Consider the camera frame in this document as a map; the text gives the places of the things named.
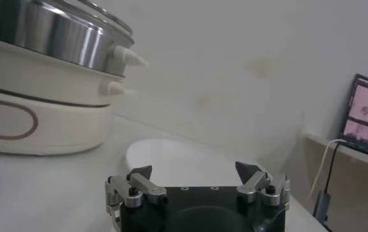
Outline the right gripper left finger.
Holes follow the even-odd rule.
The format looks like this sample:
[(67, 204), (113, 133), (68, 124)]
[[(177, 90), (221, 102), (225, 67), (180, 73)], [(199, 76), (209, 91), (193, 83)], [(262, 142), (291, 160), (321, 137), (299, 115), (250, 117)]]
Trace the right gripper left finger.
[(144, 202), (164, 205), (167, 189), (150, 181), (152, 166), (132, 169), (126, 176), (111, 176), (105, 182), (105, 202), (109, 207), (124, 204), (128, 208), (141, 207)]

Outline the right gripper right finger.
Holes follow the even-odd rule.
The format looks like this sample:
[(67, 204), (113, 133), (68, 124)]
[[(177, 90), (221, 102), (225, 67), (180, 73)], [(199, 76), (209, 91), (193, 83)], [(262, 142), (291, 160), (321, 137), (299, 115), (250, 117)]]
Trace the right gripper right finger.
[(259, 198), (267, 207), (290, 205), (290, 180), (286, 174), (269, 176), (257, 165), (235, 162), (235, 169), (242, 185), (236, 188), (247, 204)]

